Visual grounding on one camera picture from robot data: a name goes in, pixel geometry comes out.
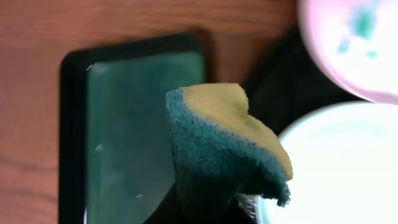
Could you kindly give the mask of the green yellow sponge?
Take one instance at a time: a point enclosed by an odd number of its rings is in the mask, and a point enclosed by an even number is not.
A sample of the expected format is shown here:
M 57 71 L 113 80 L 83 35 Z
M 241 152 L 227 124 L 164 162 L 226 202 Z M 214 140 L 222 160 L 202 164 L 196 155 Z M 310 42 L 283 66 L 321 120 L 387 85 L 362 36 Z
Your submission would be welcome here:
M 240 194 L 290 201 L 289 155 L 276 134 L 248 112 L 237 83 L 206 83 L 169 91 L 175 185 L 183 213 L 216 220 Z

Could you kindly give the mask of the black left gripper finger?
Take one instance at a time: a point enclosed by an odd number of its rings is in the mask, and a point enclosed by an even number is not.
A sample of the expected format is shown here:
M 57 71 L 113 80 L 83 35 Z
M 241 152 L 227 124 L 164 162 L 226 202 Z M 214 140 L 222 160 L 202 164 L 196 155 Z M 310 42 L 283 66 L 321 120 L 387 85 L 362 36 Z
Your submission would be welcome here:
M 240 204 L 239 197 L 235 197 L 228 209 L 218 218 L 202 215 L 202 220 L 194 221 L 187 218 L 177 198 L 177 190 L 173 184 L 155 211 L 143 224 L 256 224 L 256 221 Z

